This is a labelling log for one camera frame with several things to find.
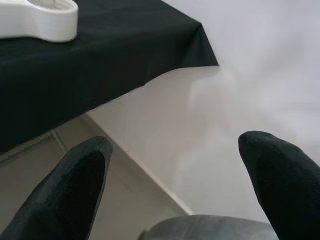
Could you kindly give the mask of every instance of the table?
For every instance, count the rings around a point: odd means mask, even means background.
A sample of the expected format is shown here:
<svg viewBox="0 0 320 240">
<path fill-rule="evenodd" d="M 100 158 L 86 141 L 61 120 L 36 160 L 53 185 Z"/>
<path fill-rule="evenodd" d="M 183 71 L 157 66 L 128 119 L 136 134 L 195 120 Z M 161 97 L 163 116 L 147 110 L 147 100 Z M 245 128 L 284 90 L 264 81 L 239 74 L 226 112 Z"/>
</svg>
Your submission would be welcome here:
<svg viewBox="0 0 320 240">
<path fill-rule="evenodd" d="M 165 72 L 218 65 L 202 25 L 160 0 L 76 2 L 74 41 L 0 40 L 0 153 Z"/>
</svg>

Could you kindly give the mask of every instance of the white plastic object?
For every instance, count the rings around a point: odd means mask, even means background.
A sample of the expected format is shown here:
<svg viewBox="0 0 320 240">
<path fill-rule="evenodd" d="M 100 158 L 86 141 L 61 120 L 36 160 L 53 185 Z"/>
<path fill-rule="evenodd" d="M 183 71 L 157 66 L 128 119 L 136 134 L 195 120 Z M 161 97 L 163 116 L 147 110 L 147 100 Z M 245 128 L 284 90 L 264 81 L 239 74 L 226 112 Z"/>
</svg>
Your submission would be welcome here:
<svg viewBox="0 0 320 240">
<path fill-rule="evenodd" d="M 68 42 L 77 28 L 78 5 L 72 0 L 0 0 L 0 38 Z"/>
</svg>

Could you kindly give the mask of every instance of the white ceramic object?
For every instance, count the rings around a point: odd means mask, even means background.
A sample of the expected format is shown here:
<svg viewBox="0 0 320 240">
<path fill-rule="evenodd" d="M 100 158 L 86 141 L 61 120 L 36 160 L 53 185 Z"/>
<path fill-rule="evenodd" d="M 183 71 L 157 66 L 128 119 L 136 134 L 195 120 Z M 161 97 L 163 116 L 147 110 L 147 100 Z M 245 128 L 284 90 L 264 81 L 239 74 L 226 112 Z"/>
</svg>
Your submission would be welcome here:
<svg viewBox="0 0 320 240">
<path fill-rule="evenodd" d="M 78 5 L 72 0 L 0 0 L 0 38 L 68 42 L 77 27 Z"/>
</svg>

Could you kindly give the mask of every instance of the gray cushion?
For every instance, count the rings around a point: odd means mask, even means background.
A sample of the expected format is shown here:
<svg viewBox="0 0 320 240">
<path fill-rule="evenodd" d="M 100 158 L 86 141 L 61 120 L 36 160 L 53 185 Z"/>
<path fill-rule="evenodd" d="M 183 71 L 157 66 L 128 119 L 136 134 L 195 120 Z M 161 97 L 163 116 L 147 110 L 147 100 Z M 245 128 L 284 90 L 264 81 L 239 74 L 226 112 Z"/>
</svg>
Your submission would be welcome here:
<svg viewBox="0 0 320 240">
<path fill-rule="evenodd" d="M 278 240 L 271 225 L 224 216 L 192 215 L 164 220 L 140 240 Z"/>
</svg>

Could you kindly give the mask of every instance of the tiled floor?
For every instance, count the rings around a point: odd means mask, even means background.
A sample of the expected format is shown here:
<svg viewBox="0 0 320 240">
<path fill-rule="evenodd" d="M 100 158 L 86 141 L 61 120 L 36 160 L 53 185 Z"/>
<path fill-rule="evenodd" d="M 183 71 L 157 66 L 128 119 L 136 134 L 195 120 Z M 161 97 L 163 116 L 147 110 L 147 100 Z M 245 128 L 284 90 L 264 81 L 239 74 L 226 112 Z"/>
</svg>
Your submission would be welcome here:
<svg viewBox="0 0 320 240">
<path fill-rule="evenodd" d="M 68 149 L 95 135 L 80 118 L 58 132 Z M 55 140 L 48 138 L 0 165 L 0 231 L 62 157 Z M 128 161 L 114 149 L 90 240 L 134 240 L 154 223 L 182 214 Z"/>
</svg>

